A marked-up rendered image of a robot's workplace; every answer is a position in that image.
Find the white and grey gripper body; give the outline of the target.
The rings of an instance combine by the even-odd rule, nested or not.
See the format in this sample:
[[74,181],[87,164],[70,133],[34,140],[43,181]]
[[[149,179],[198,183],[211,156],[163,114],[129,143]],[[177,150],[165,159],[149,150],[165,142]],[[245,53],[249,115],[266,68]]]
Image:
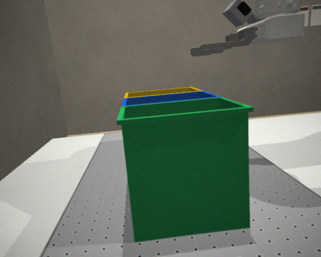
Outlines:
[[258,35],[258,37],[254,38],[247,46],[256,45],[257,43],[279,42],[283,41],[283,39],[288,40],[302,37],[304,35],[304,18],[304,13],[278,14],[241,29],[249,27],[258,28],[255,31],[255,35]]

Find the yellow recycle bin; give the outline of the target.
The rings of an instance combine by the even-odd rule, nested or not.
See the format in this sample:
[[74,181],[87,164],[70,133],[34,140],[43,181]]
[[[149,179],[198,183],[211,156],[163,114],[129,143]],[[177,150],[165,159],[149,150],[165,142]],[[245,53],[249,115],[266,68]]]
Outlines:
[[177,93],[189,93],[189,92],[196,92],[202,91],[193,87],[184,87],[184,88],[177,88],[177,89],[165,89],[165,90],[153,90],[153,91],[140,91],[140,92],[133,92],[133,93],[125,93],[124,98],[133,98],[133,97],[146,97],[146,96],[153,96],[153,95],[165,95],[165,94],[177,94]]

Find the blue bin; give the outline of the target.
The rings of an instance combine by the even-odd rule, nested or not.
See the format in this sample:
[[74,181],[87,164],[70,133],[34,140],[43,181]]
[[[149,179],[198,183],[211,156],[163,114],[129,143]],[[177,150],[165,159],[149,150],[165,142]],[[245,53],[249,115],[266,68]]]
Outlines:
[[146,96],[146,97],[124,98],[122,106],[145,105],[145,104],[152,104],[152,103],[187,101],[187,100],[194,100],[194,99],[206,99],[206,98],[217,98],[217,97],[220,97],[220,96],[212,93],[208,93],[205,91],[153,95],[153,96]]

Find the green bin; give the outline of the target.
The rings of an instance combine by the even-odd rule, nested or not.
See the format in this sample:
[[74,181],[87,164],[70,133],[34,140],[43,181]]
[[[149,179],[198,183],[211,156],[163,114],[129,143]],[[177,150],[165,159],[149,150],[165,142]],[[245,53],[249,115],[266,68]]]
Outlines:
[[224,97],[121,106],[134,242],[250,228],[248,112]]

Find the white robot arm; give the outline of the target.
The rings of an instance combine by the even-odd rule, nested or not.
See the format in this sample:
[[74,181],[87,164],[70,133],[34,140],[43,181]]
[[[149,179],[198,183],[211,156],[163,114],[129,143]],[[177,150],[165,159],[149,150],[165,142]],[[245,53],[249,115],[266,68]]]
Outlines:
[[278,14],[300,12],[301,0],[255,0],[255,15],[251,8],[241,0],[235,0],[222,13],[235,27],[262,21]]

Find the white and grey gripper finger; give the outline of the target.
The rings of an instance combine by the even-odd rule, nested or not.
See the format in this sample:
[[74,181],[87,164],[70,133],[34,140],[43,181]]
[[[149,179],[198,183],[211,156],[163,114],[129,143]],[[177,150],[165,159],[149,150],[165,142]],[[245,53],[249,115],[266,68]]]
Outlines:
[[200,45],[200,54],[217,54],[222,53],[226,47],[247,46],[254,38],[258,37],[258,35],[255,35],[255,31],[257,30],[258,28],[255,27],[249,27],[240,30],[240,38],[242,38],[241,41],[202,44]]
[[[230,41],[241,41],[242,39],[240,39],[240,31],[237,32],[236,34],[229,34],[226,35],[226,42],[230,42]],[[224,48],[225,50],[230,49],[232,47],[228,47],[228,48]],[[200,47],[194,47],[191,48],[191,56],[192,57],[196,57],[196,56],[203,56],[200,54]]]

